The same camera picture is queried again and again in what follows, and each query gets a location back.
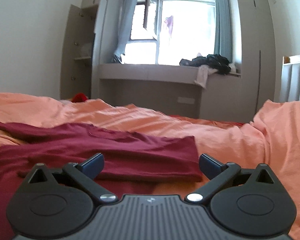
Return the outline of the purple hanging garment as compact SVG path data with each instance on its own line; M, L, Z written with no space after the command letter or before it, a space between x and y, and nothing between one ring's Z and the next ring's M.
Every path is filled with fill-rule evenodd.
M173 24L174 24L174 17L173 17L173 15L171 15L171 16L169 16L169 17L167 17L167 18L165 18L165 24L166 24L166 26L167 26L167 28L168 28L168 33L170 34L170 35L172 35L172 32L173 32Z

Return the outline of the grey window bench desk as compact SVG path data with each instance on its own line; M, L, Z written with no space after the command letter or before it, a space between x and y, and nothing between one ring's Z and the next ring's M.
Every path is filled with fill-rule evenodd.
M196 67L101 64L93 74L91 96L112 106L132 103L166 115L244 122L239 112L239 77L212 74L202 88L194 82L197 73Z

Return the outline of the grey-blue curtain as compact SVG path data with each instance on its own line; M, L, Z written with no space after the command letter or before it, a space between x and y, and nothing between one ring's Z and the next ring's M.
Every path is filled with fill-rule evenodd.
M118 30L117 47L113 53L113 61L115 63L122 63L122 55L125 54L125 47L130 39L130 32L132 28L133 15L135 6L138 0L124 0L121 12L121 21Z
M229 0L215 0L214 54L232 60L232 33Z

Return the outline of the open window sash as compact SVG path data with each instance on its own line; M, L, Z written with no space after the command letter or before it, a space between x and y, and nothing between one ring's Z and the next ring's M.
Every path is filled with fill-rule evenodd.
M146 0L143 28L154 40L158 39L158 17L160 0Z

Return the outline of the red object behind bed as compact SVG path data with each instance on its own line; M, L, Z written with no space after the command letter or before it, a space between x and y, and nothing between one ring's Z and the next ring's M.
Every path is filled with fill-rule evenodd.
M89 98L84 94L84 93L77 93L70 101L72 103L80 103L80 102L85 102Z

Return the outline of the tall grey wardrobe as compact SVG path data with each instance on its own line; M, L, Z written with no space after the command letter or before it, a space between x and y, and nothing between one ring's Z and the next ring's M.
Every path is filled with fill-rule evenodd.
M274 99L276 55L268 0L237 0L242 38L241 112L250 121Z

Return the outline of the white garment on ledge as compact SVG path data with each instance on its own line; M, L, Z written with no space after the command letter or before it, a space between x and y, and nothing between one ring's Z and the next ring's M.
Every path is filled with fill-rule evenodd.
M194 80L194 83L196 85L202 87L203 89L206 89L208 77L217 72L218 72L217 69L211 68L208 65L205 65L205 64L201 65L198 68L197 77Z

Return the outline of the grey padded headboard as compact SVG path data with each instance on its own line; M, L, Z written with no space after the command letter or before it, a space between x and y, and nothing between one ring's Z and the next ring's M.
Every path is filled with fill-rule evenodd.
M279 102L300 101L300 54L284 56Z

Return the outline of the dark red shirt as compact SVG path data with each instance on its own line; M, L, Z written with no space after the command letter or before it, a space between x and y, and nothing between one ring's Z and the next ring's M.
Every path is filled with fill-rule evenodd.
M6 207L36 163L61 167L102 153L105 166L98 181L118 195L149 194L157 183L202 181L194 137L154 137L80 123L42 128L0 122L0 131L14 139L0 144L0 239L13 235Z

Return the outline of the right grey-blue curtain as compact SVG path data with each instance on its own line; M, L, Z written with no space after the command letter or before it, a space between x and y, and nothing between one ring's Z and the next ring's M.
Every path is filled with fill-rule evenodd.
M232 60L232 33L229 0L215 0L214 54Z

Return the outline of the dark clothes pile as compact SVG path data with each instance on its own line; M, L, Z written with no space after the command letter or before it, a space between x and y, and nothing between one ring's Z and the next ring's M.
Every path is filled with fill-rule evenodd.
M208 66L211 69L217 70L217 74L228 75L230 73L237 74L236 66L233 65L226 57L219 54L209 54L207 56L198 56L192 60L181 59L180 66L200 67Z

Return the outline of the open wardrobe cabinet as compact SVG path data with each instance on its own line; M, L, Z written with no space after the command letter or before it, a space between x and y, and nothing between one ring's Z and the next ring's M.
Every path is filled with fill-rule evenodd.
M77 93L91 96L97 15L98 11L104 15L106 6L107 0L85 8L70 5L61 60L61 99L70 99Z

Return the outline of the left grey-blue curtain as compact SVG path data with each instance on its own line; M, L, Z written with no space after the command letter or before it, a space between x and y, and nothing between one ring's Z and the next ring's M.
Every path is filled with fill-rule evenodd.
M125 47L130 39L130 32L132 28L133 15L135 6L138 0L124 0L121 12L121 21L118 30L117 47L113 53L113 61L115 63L122 63L122 55L125 54Z

